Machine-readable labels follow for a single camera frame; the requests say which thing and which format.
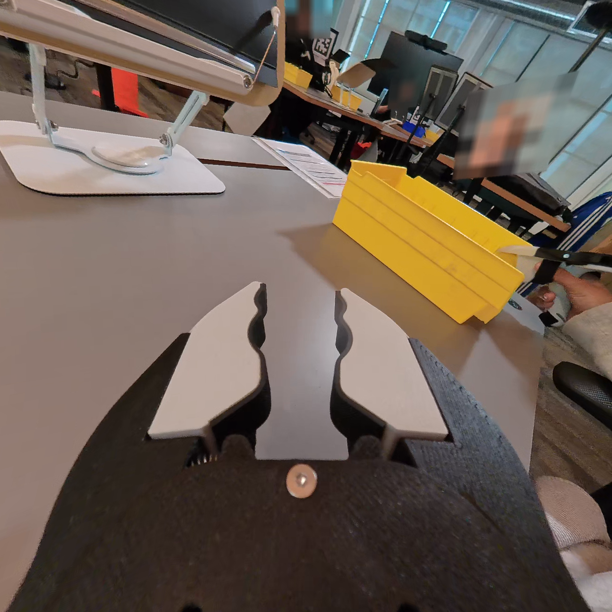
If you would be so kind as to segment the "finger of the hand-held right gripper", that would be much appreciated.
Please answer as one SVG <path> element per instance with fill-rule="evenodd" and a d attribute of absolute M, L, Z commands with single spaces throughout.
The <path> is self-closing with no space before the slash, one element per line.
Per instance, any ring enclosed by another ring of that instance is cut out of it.
<path fill-rule="evenodd" d="M 537 248 L 531 245 L 509 245 L 497 250 L 498 265 L 497 284 L 500 286 L 518 286 L 521 282 L 532 281 L 537 267 L 543 261 L 537 255 Z"/>

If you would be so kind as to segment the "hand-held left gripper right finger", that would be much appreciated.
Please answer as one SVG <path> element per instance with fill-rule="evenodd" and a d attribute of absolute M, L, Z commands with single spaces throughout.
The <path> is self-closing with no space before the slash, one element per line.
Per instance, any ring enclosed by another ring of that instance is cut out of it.
<path fill-rule="evenodd" d="M 349 451 L 364 436 L 392 458 L 401 440 L 446 441 L 448 426 L 409 336 L 350 289 L 335 294 L 339 352 L 331 419 Z"/>

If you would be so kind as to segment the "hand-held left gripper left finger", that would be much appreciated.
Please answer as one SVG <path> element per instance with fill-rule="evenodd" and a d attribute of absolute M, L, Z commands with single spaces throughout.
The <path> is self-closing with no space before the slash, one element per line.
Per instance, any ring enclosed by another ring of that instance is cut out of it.
<path fill-rule="evenodd" d="M 271 412 L 265 357 L 266 284 L 251 282 L 195 324 L 148 429 L 152 440 L 201 438 L 217 455 L 227 437 L 256 445 Z"/>

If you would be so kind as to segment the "yellow plastic bin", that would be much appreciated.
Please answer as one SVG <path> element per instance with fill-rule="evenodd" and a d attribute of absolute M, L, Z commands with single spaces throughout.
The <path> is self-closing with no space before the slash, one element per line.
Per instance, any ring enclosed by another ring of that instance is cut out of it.
<path fill-rule="evenodd" d="M 522 238 L 402 166 L 355 160 L 333 224 L 459 324 L 487 323 L 525 273 Z"/>

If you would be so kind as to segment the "person's right forearm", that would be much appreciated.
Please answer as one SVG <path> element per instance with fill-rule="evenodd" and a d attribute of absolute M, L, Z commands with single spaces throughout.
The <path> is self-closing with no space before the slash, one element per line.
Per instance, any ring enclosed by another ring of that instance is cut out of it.
<path fill-rule="evenodd" d="M 562 331 L 588 352 L 599 370 L 611 379 L 610 302 L 570 318 Z"/>

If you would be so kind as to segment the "person's right hand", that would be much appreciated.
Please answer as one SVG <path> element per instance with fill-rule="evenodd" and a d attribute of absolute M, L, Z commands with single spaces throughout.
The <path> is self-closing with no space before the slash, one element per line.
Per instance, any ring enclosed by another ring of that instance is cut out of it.
<path fill-rule="evenodd" d="M 570 303 L 565 322 L 588 310 L 611 303 L 611 293 L 598 280 L 577 278 L 565 269 L 558 269 L 554 282 L 564 289 Z M 548 311 L 553 307 L 556 295 L 548 286 L 542 286 L 530 294 L 527 300 L 540 310 Z"/>

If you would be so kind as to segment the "black monitor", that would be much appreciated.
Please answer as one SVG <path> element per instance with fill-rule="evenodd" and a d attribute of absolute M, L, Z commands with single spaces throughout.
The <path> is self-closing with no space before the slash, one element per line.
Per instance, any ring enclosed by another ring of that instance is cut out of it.
<path fill-rule="evenodd" d="M 463 64 L 463 58 L 448 53 L 440 41 L 420 34 L 417 38 L 390 33 L 381 56 L 375 59 L 375 75 L 367 88 L 376 95 L 387 89 L 384 105 L 398 118 L 419 106 L 432 66 L 457 73 Z"/>

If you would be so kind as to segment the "printed paper sheet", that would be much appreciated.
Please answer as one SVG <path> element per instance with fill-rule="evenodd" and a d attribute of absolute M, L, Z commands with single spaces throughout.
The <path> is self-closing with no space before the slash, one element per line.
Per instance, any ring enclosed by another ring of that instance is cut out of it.
<path fill-rule="evenodd" d="M 251 139 L 326 198 L 340 199 L 347 175 L 313 149 L 255 136 Z"/>

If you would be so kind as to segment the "open cardboard box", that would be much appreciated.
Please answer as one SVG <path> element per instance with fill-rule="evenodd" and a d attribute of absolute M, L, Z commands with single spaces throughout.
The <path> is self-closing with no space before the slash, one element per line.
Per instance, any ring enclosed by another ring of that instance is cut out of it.
<path fill-rule="evenodd" d="M 337 77 L 335 84 L 341 88 L 354 90 L 370 81 L 376 75 L 367 61 L 358 62 Z"/>

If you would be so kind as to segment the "white laptop stand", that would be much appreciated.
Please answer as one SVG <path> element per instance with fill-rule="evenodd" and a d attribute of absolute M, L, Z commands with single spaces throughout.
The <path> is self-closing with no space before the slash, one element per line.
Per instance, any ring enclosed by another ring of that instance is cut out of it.
<path fill-rule="evenodd" d="M 58 196 L 218 195 L 225 191 L 178 144 L 210 94 L 251 96 L 258 70 L 248 59 L 114 1 L 87 8 L 134 25 L 162 42 L 95 19 L 63 1 L 1 1 L 1 34 L 28 44 L 34 122 L 1 121 L 1 155 L 15 178 Z M 58 126 L 46 109 L 47 50 L 191 88 L 172 125 L 157 138 Z"/>

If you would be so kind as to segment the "small yellow storage bin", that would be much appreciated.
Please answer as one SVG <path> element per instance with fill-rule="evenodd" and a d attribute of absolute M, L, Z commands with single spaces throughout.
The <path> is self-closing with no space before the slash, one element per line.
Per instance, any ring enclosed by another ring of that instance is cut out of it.
<path fill-rule="evenodd" d="M 308 89 L 313 75 L 297 65 L 285 61 L 284 78 L 286 83 L 291 83 L 297 87 Z"/>

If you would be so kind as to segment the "orange floor object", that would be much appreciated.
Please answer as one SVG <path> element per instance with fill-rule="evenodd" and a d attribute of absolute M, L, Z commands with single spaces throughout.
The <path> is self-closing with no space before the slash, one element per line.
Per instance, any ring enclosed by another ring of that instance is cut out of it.
<path fill-rule="evenodd" d="M 111 68 L 114 103 L 121 113 L 148 118 L 140 110 L 138 75 L 115 67 Z"/>

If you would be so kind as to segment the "black laptop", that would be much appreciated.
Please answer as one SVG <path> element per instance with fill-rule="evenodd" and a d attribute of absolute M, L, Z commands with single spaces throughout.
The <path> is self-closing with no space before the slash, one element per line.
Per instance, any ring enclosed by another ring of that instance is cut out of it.
<path fill-rule="evenodd" d="M 275 1 L 65 1 L 98 22 L 192 57 L 220 61 L 276 87 Z"/>

